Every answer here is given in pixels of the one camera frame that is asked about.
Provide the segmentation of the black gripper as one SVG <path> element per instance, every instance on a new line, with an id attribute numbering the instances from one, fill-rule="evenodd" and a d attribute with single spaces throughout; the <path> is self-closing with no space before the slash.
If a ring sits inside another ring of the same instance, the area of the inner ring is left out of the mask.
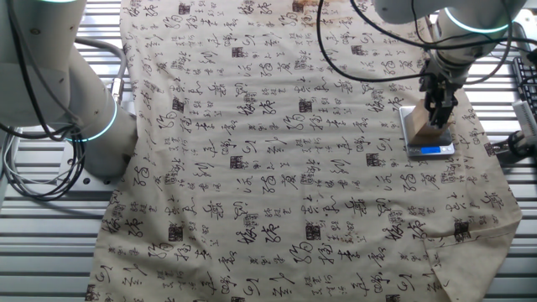
<path id="1" fill-rule="evenodd" d="M 425 93 L 424 108 L 429 114 L 429 124 L 443 128 L 458 104 L 455 92 L 458 86 L 452 83 L 447 73 L 432 59 L 425 59 L 420 71 L 420 91 Z M 437 105 L 439 107 L 437 122 Z"/>

